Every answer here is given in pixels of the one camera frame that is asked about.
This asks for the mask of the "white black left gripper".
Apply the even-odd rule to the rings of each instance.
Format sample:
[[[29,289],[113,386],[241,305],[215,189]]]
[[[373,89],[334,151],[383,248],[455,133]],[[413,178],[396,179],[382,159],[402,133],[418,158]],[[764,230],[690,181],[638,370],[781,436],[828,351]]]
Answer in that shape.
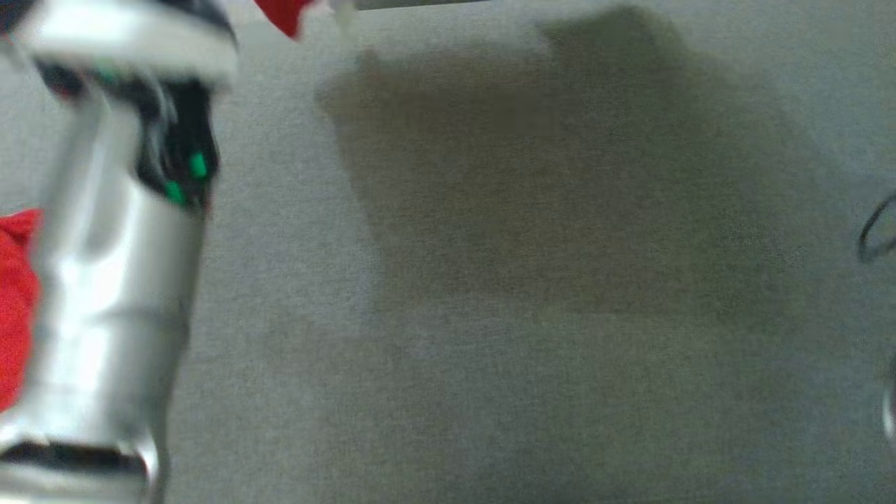
[[[208,207],[220,168],[212,99],[238,68],[216,2],[3,1],[2,42],[59,97],[96,90],[131,106],[141,182],[180,207]]]

